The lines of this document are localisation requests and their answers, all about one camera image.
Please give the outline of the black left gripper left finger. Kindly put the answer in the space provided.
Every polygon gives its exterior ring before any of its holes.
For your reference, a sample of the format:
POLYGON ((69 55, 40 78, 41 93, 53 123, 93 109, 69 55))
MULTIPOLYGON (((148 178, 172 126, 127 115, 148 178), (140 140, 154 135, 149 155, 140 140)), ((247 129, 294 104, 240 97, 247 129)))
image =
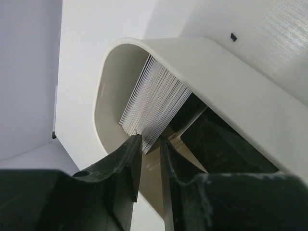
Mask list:
POLYGON ((141 177, 141 135, 70 176, 54 169, 0 172, 3 231, 128 231, 141 177))

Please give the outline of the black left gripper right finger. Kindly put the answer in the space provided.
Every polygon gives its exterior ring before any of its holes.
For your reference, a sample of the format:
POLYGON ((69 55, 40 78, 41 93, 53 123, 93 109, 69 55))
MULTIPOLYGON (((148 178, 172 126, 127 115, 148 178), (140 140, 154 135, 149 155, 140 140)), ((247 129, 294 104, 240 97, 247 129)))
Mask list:
POLYGON ((167 231, 305 231, 308 188, 286 174, 207 174, 159 139, 167 231))

